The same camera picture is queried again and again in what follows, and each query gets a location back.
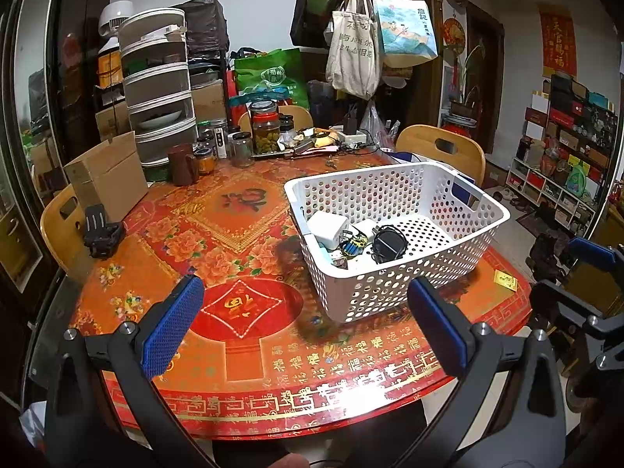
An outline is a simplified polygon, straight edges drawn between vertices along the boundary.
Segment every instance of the plastic basket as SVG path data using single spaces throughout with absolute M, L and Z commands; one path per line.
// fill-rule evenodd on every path
M 453 186 L 470 193 L 468 203 Z M 304 259 L 320 302 L 332 320 L 352 322 L 406 300 L 410 281 L 424 275 L 434 287 L 472 271 L 509 212 L 457 172 L 434 162 L 336 172 L 288 181 L 284 189 Z M 350 271 L 323 257 L 307 221 L 318 210 L 394 225 L 408 239 L 405 256 Z

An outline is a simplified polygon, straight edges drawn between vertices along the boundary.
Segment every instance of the white fan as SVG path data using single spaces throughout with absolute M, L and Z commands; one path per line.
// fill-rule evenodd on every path
M 108 42 L 100 49 L 99 54 L 119 48 L 117 29 L 121 23 L 133 15 L 134 6 L 128 0 L 112 2 L 104 7 L 97 30 L 101 37 L 108 39 Z

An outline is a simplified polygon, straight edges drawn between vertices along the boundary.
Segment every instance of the logo on green bag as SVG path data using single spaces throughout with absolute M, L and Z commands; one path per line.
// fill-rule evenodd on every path
M 267 68 L 260 74 L 260 77 L 269 86 L 279 86 L 286 79 L 286 70 L 284 70 L 284 67 Z

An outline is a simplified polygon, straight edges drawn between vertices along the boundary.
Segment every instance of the table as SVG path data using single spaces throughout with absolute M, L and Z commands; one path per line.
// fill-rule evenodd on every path
M 319 309 L 289 217 L 289 179 L 381 165 L 374 154 L 220 161 L 192 186 L 157 183 L 126 217 L 117 254 L 98 261 L 71 324 L 83 334 L 137 321 L 180 276 L 207 288 L 204 306 L 164 375 L 154 379 L 193 435 L 286 438 L 393 410 L 447 383 L 407 306 L 337 325 Z M 494 270 L 518 278 L 512 292 Z M 530 287 L 488 249 L 475 270 L 442 289 L 471 321 L 515 333 L 530 312 Z M 122 420 L 132 414 L 113 375 Z

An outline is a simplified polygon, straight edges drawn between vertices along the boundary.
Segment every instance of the wooden chair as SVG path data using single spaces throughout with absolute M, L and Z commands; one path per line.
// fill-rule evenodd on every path
M 280 105 L 278 110 L 281 114 L 290 114 L 293 117 L 294 129 L 301 130 L 302 128 L 310 128 L 314 126 L 312 116 L 303 107 L 298 105 Z M 249 113 L 243 114 L 238 120 L 238 126 L 241 131 L 251 131 L 252 128 L 249 124 Z
M 408 126 L 399 134 L 396 150 L 447 163 L 474 179 L 477 186 L 481 186 L 486 174 L 486 157 L 481 146 L 472 139 L 435 126 Z
M 65 187 L 46 206 L 41 215 L 41 234 L 54 259 L 68 272 L 76 256 L 84 251 L 82 227 L 84 211 L 80 207 L 74 187 Z

